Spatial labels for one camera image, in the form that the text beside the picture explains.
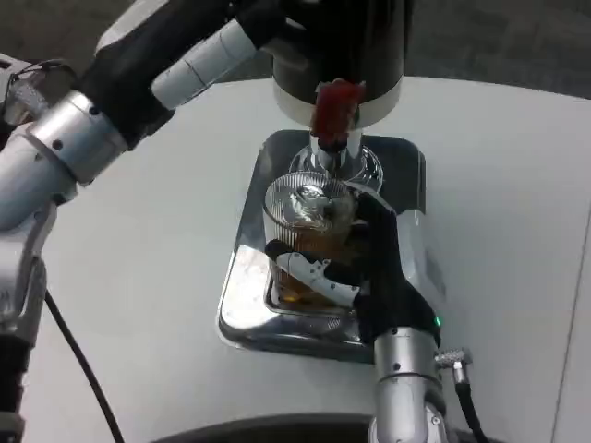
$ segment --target metal cylinder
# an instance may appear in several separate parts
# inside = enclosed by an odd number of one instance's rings
[[[127,144],[93,103],[70,92],[29,130],[61,161],[82,185],[87,185],[119,155]]]
[[[351,131],[344,148],[338,152],[328,152],[319,146],[319,140],[310,136],[310,147],[314,154],[312,163],[318,163],[330,176],[350,178],[355,176],[363,168],[361,161],[361,129]]]
[[[379,379],[414,374],[437,380],[437,344],[426,332],[398,328],[395,333],[379,336],[374,352]]]
[[[19,226],[52,199],[70,199],[76,182],[30,135],[17,135],[0,152],[0,232]]]

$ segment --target black cable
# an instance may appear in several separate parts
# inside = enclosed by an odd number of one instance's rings
[[[480,420],[472,401],[472,388],[469,383],[456,383],[455,393],[458,395],[462,412],[464,413],[465,421],[472,430],[476,443],[489,443],[487,436],[482,432],[480,427]]]
[[[123,439],[123,435],[121,434],[121,430],[119,429],[119,425],[117,424],[117,420],[115,419],[115,415],[111,410],[111,406],[109,406],[109,402],[107,401],[106,397],[104,396],[103,389],[99,384],[99,380],[97,380],[96,376],[92,372],[92,368],[90,368],[89,362],[84,356],[84,353],[76,343],[76,339],[72,335],[69,327],[67,326],[62,314],[59,312],[57,305],[55,304],[54,298],[51,296],[49,291],[45,293],[45,303],[49,308],[49,312],[51,312],[52,316],[54,317],[55,323],[59,330],[61,330],[64,338],[66,339],[67,344],[70,346],[70,349],[76,356],[86,379],[89,381],[90,387],[92,388],[92,392],[94,392],[94,396],[96,397],[99,406],[101,407],[101,411],[103,411],[103,415],[107,424],[109,425],[109,429],[111,429],[111,434],[113,435],[113,440],[115,443],[125,443]]]
[[[14,132],[17,127],[10,125],[0,118],[0,150],[2,150],[5,144],[8,142],[10,135]]]
[[[39,63],[35,63],[35,64],[31,64],[29,66],[24,67],[23,69],[21,69],[19,72],[17,72],[17,75],[22,75],[22,74],[27,74],[30,72],[35,72],[35,71],[53,71],[56,69],[61,69],[64,72],[66,72],[69,76],[72,77],[73,80],[78,80],[78,74],[76,73],[76,71],[74,70],[74,68],[72,66],[70,66],[67,61],[63,58],[52,58],[49,60],[43,60],[42,62]]]

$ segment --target gray carpet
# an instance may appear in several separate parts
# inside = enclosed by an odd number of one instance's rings
[[[1,0],[0,53],[81,69],[130,1]],[[591,0],[416,0],[406,73],[591,98]],[[228,79],[270,74],[260,54]]]

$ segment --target drip tray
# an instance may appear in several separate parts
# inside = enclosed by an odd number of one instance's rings
[[[265,192],[272,181],[289,172],[292,159],[308,142],[307,131],[281,131],[259,153],[223,288],[219,328],[232,344],[249,349],[372,363],[373,352],[359,339],[354,313],[278,303],[269,259],[261,252]],[[415,145],[378,137],[365,137],[364,145],[384,169],[382,196],[401,213],[422,209],[425,163]]]

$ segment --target table surface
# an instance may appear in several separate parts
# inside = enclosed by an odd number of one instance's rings
[[[428,159],[444,345],[473,350],[483,427],[512,443],[550,442],[556,422],[589,212],[589,122],[582,99],[406,78],[400,104],[367,131],[408,138]],[[44,251],[49,288],[129,442],[271,413],[372,413],[371,366],[235,349],[215,326],[258,149],[299,127],[270,80],[216,86],[60,209]],[[464,427],[449,384],[446,395]],[[110,441],[47,312],[23,413],[27,442]]]
[[[557,442],[587,441],[589,428],[586,417],[591,399],[591,225],[588,223],[584,261],[575,305],[571,338],[565,357],[563,388],[556,426]]]

